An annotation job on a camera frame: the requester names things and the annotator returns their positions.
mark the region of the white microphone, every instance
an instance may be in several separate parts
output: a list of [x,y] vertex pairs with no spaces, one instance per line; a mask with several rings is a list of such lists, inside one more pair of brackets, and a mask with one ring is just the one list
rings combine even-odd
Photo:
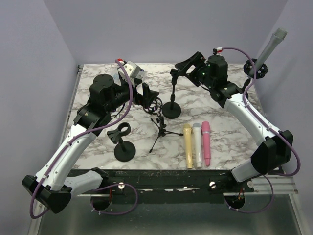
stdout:
[[[262,64],[267,60],[269,55],[273,52],[273,50],[277,47],[278,44],[280,44],[284,39],[285,36],[287,35],[287,31],[283,28],[278,28],[273,34],[272,37],[270,38],[269,43],[265,47],[265,49],[262,51],[261,55],[255,62],[255,69],[258,71]],[[253,77],[254,75],[254,70],[253,68],[249,72],[249,76]]]
[[192,125],[192,131],[194,133],[195,138],[197,168],[201,168],[202,167],[201,124],[194,123]]

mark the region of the black tripod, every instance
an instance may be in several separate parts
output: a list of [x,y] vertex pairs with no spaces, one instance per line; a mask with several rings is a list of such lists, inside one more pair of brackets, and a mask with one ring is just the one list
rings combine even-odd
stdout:
[[153,144],[152,148],[150,149],[149,153],[152,152],[153,147],[155,146],[157,139],[160,138],[161,136],[166,136],[167,134],[175,134],[175,135],[179,135],[179,136],[183,136],[182,133],[176,133],[176,132],[172,132],[172,131],[167,131],[165,130],[166,128],[166,124],[164,123],[164,117],[159,113],[157,114],[157,119],[156,122],[151,118],[151,121],[157,126],[158,128],[158,136],[156,138],[155,143]]

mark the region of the marble table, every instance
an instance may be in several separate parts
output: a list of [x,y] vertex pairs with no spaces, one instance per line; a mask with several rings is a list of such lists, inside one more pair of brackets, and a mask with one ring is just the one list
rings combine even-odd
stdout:
[[[145,71],[145,82],[151,90],[159,91],[163,103],[170,100],[172,85],[169,71],[173,64],[139,64]],[[229,65],[228,80],[242,86],[246,80],[243,65]],[[71,110],[68,127],[73,124],[78,108],[86,104],[89,86],[93,79],[103,73],[115,74],[116,64],[84,65],[76,97]],[[211,125],[211,165],[202,169],[232,169],[250,158],[257,148],[248,131],[236,118],[223,110],[210,97],[208,91],[194,86],[187,78],[180,77],[176,85],[176,102],[181,106],[181,115],[177,119],[165,119],[166,129],[182,132],[185,123],[202,123]],[[260,108],[254,89],[249,92],[250,102]],[[132,105],[124,118],[132,128],[123,139],[131,141],[136,147],[135,157],[127,162],[119,162],[114,157],[114,147],[106,132],[116,129],[117,125],[105,129],[100,136],[84,151],[74,168],[86,169],[186,169],[184,139],[181,136],[167,135],[158,139],[152,153],[149,153],[157,134],[157,127],[151,122],[151,116],[141,106]]]

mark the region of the gray wall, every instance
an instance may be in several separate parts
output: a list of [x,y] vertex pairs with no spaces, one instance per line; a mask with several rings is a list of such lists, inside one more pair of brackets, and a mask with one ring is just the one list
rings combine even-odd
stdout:
[[0,234],[27,234],[21,185],[57,149],[77,68],[42,0],[0,7]]
[[[281,26],[289,31],[288,35],[267,60],[267,76],[257,82],[258,95],[268,119],[294,135],[294,147],[302,161],[295,181],[310,222],[313,221],[312,11],[311,0],[288,1],[272,30]],[[293,157],[285,169],[293,172],[295,165]]]
[[[287,0],[44,0],[79,63],[178,62],[197,50],[255,55]],[[227,52],[228,62],[245,57]]]

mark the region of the gold microphone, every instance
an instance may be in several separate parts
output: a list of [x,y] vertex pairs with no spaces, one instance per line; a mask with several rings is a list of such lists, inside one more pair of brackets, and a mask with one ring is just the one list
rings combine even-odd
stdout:
[[189,124],[184,124],[182,131],[184,133],[184,138],[185,138],[187,169],[192,169],[191,126]]

